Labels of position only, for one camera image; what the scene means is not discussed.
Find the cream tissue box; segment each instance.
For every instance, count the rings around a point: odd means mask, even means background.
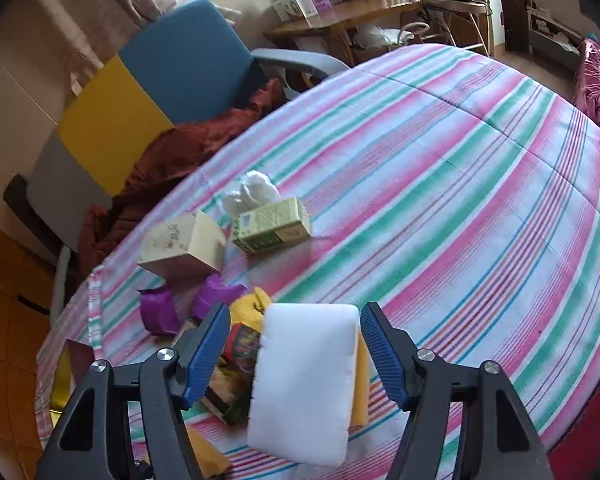
[[[152,228],[138,265],[168,281],[202,277],[222,270],[225,245],[222,228],[196,211]]]

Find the blue chair backrest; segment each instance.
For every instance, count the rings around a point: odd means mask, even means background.
[[[205,121],[230,108],[254,62],[209,0],[176,7],[118,55],[173,124]]]

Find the wooden floor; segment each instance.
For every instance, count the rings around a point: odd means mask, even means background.
[[[495,59],[538,81],[571,102],[575,90],[575,77],[566,67],[550,59],[531,56],[524,52],[506,51],[497,55]]]
[[[0,231],[0,473],[5,480],[33,480],[42,455],[34,405],[36,354],[49,332],[43,312],[53,280],[51,266]]]

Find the yellow chair cushion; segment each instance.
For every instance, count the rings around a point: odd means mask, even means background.
[[[58,135],[102,189],[115,195],[144,149],[169,128],[171,121],[116,56],[65,112]]]

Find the striped bedsheet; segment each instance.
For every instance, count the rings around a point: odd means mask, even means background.
[[[38,354],[43,443],[65,338],[91,343],[113,365],[166,343],[144,330],[138,310],[137,291],[162,283],[136,266],[147,228],[202,209],[228,231],[220,197],[248,170],[302,199],[314,238],[249,266],[230,246],[226,282],[262,286],[281,302],[377,301],[448,361],[499,361],[547,447],[567,430],[600,378],[600,129],[515,70],[425,44],[328,80],[256,124],[94,270]],[[178,295],[181,311],[195,292]],[[232,479],[375,479],[408,415],[370,380],[370,423],[350,436],[336,470],[248,449],[245,432],[229,433],[200,407],[185,419],[231,459]],[[138,406],[130,420],[139,457]],[[453,405],[440,478],[452,470],[460,422]]]

